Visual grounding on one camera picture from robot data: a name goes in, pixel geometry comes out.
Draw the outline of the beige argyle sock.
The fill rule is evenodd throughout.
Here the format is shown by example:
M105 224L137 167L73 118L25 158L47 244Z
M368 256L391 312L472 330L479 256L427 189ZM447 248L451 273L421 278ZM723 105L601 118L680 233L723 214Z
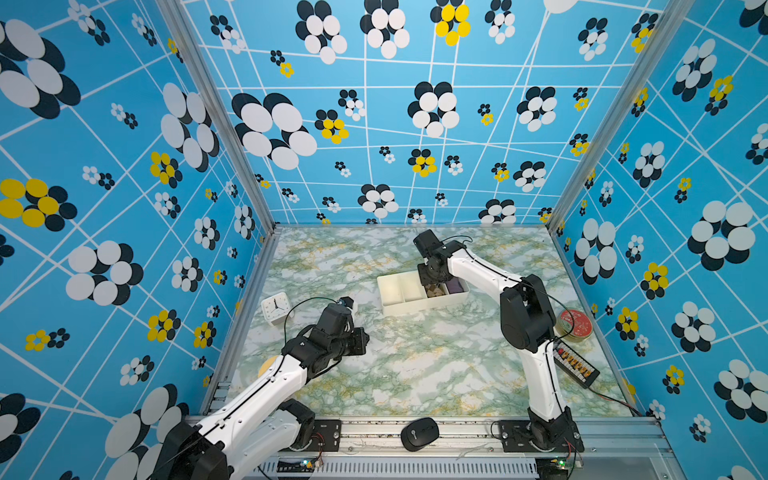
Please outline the beige argyle sock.
M424 289L428 298L438 298L447 295L447 290L442 284L426 285Z

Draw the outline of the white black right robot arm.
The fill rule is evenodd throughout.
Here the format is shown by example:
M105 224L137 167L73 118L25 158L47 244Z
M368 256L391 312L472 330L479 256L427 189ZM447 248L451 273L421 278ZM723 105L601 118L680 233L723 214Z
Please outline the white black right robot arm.
M566 444L583 452L582 436L556 376L556 317L541 278L510 273L457 240L439 239L430 229L413 243L423 257L417 271L424 286L458 278L498 303L501 333L518 350L527 382L532 445L552 451Z

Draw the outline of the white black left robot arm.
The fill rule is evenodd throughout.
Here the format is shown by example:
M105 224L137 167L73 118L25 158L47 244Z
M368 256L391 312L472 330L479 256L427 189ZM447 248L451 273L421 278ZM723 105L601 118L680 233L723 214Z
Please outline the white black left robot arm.
M250 387L196 424L173 427L153 470L137 477L243 479L281 450L307 449L315 413L293 395L343 358L366 353L370 337L354 325L356 310L350 297L330 302Z

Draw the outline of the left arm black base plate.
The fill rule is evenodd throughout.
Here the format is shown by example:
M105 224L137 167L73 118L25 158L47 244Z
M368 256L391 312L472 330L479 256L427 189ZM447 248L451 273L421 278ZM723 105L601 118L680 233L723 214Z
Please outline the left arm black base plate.
M342 425L338 419L315 419L302 424L296 440L288 449L295 452L337 452Z

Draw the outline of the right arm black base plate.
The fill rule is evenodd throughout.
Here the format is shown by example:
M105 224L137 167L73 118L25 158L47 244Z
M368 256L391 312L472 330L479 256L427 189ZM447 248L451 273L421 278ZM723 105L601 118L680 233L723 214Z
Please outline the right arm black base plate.
M491 435L501 442L505 453L583 453L583 438L574 427L569 423L552 427L528 420L500 420L492 424Z

